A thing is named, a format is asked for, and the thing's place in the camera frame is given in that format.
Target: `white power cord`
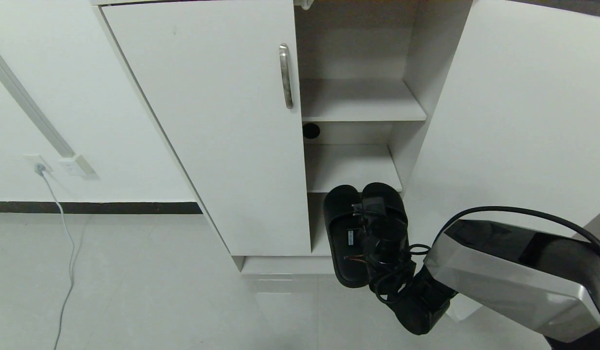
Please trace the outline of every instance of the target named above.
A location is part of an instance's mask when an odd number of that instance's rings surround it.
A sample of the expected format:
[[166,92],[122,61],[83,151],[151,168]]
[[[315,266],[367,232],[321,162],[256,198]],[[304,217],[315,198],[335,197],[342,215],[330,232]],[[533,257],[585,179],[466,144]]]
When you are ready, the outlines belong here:
[[58,341],[60,340],[60,332],[62,332],[62,315],[65,312],[65,306],[67,305],[67,300],[69,300],[69,296],[71,295],[71,291],[73,290],[73,285],[75,284],[75,279],[73,277],[73,254],[75,253],[75,243],[73,242],[73,237],[71,237],[71,233],[69,232],[69,228],[67,227],[67,222],[65,221],[65,212],[64,212],[64,210],[62,210],[62,206],[60,205],[60,202],[58,202],[58,199],[56,199],[56,195],[53,194],[51,185],[49,185],[49,181],[47,181],[47,178],[45,177],[45,174],[43,173],[45,170],[47,170],[47,169],[45,169],[45,166],[43,164],[36,164],[36,166],[34,168],[34,172],[37,173],[38,175],[40,175],[40,177],[42,177],[43,180],[45,180],[45,184],[47,184],[47,188],[49,189],[49,193],[51,193],[51,196],[53,197],[53,201],[58,206],[58,209],[60,209],[60,217],[62,217],[62,225],[65,228],[65,233],[67,234],[67,237],[69,237],[69,241],[71,241],[71,257],[69,258],[69,279],[71,279],[71,287],[69,287],[69,292],[67,293],[67,297],[65,297],[65,301],[64,301],[64,303],[62,303],[62,309],[60,310],[60,320],[58,321],[58,335],[56,336],[56,342],[53,345],[53,350],[56,350],[56,348],[58,348]]

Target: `shelf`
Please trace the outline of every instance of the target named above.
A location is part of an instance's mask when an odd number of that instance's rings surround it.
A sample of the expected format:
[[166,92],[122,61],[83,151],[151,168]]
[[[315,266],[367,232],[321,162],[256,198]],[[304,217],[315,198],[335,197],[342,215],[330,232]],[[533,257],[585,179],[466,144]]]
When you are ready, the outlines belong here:
[[246,257],[242,275],[333,275],[331,257]]
[[311,256],[314,257],[331,257],[332,255],[322,211],[324,197],[325,194],[312,193],[309,195],[310,245]]
[[362,191],[371,182],[384,182],[402,191],[385,144],[306,144],[304,158],[309,193],[328,193],[344,184]]
[[303,122],[422,121],[426,114],[397,79],[300,79]]

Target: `white cabinet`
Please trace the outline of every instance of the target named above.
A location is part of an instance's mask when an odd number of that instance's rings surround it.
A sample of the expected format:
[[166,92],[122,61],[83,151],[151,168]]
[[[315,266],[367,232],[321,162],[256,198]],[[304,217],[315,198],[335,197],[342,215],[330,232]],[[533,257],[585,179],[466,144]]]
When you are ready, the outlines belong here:
[[600,18],[504,0],[100,9],[244,273],[331,273],[320,206],[339,184],[401,191],[413,243],[471,206],[600,212]]

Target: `metal door handle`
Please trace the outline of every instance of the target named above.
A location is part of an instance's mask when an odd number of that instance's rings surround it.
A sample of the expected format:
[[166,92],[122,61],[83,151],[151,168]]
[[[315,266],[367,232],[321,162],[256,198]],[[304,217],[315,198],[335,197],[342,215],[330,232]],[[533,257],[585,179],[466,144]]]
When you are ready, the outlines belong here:
[[282,73],[282,91],[285,94],[285,104],[288,109],[293,108],[293,96],[291,96],[291,78],[289,78],[289,47],[282,43],[278,46],[280,55],[280,73]]

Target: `wall switch plate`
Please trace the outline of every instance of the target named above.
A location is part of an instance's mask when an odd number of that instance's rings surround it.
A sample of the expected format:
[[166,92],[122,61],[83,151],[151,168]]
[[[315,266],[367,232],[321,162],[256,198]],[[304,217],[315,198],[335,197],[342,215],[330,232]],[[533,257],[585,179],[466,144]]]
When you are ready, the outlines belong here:
[[71,158],[62,158],[58,160],[58,163],[71,176],[86,176],[95,173],[82,155],[75,155]]
[[28,162],[28,164],[33,169],[36,169],[36,164],[43,164],[45,166],[45,171],[47,171],[48,173],[53,171],[51,166],[49,166],[49,164],[47,164],[47,162],[40,155],[23,155],[23,156],[24,156],[24,159],[26,160],[26,162]]

